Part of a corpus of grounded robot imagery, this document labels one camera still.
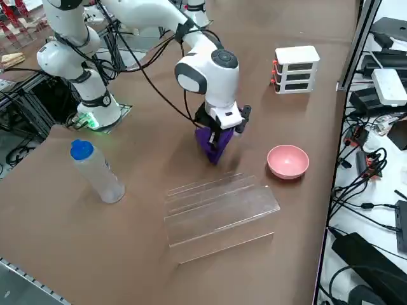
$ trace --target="blue bottle cap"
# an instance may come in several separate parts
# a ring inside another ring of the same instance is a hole
[[[93,145],[88,141],[76,139],[72,142],[71,156],[76,161],[81,161],[93,153]]]

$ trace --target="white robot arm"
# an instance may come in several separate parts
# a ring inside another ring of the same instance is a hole
[[[81,64],[85,59],[64,42],[69,40],[89,57],[99,49],[97,33],[83,21],[82,2],[43,1],[48,23],[55,31],[57,41],[44,45],[37,58],[44,71],[66,78],[73,84],[82,98],[78,112],[90,115],[96,122],[93,129],[98,129],[119,120],[120,108],[99,74],[83,69]],[[199,31],[195,22],[168,0],[102,0],[102,3],[127,27],[162,26],[174,31],[178,41],[187,42],[192,49],[175,66],[179,85],[190,92],[205,95],[202,108],[213,120],[212,126],[216,124],[220,130],[244,128],[245,119],[235,101],[239,64],[232,52],[212,42],[211,37]]]

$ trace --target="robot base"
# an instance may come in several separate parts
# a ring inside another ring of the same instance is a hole
[[[80,103],[78,113],[89,117],[90,122],[88,128],[92,130],[99,130],[111,126],[117,123],[121,118],[120,106],[113,98],[107,107],[87,107]]]

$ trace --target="transparent plastic tray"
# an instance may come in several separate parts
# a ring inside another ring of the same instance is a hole
[[[170,250],[179,263],[272,234],[280,209],[268,186],[242,173],[173,189],[165,208]]]

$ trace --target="plastic water bottle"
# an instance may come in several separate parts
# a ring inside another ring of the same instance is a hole
[[[125,194],[125,186],[111,171],[109,163],[97,147],[88,141],[72,142],[71,156],[76,168],[106,203],[115,203]]]

